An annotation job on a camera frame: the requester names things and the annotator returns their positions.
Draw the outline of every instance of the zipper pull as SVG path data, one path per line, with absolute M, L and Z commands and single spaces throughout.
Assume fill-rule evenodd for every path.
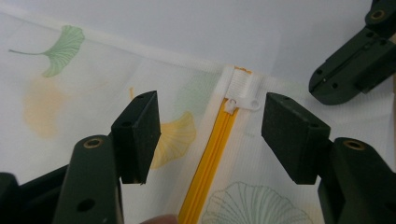
M 260 109 L 261 104 L 256 99 L 256 93 L 261 81 L 261 76 L 246 69 L 235 68 L 225 95 L 228 101 L 225 104 L 224 111 L 232 115 L 237 107 L 253 111 Z

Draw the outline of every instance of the green ginkgo leaf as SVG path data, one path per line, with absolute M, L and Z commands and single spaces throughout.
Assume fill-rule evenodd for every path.
M 85 37 L 82 30 L 75 26 L 62 27 L 62 33 L 58 41 L 47 51 L 42 53 L 25 53 L 10 49 L 10 52 L 28 55 L 46 55 L 49 57 L 49 69 L 43 73 L 43 77 L 53 77 L 62 72 L 65 66 L 76 56 Z

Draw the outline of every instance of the zipper teeth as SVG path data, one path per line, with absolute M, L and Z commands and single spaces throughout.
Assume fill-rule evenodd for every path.
M 209 192 L 238 111 L 236 109 L 232 115 L 224 112 L 226 102 L 227 100 L 224 99 L 221 104 L 213 132 L 210 135 L 204 155 L 201 158 L 185 201 L 180 209 L 178 216 L 179 223 L 197 223 L 203 209 L 206 195 Z

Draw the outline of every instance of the white zipper slider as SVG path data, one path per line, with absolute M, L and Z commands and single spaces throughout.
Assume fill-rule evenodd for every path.
M 237 107 L 248 110 L 260 109 L 261 104 L 256 99 L 256 93 L 261 80 L 262 77 L 254 73 L 250 74 L 242 69 L 234 69 L 233 78 L 225 95 L 228 101 L 224 110 L 233 114 Z

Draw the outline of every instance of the yellow zipper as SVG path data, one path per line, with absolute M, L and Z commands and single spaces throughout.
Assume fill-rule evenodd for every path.
M 233 114 L 224 112 L 227 100 L 224 99 L 215 125 L 207 143 L 204 155 L 198 165 L 194 178 L 191 181 L 189 191 L 178 214 L 180 224 L 197 223 L 204 206 L 206 195 L 215 176 L 222 152 L 230 135 L 233 122 L 238 109 Z

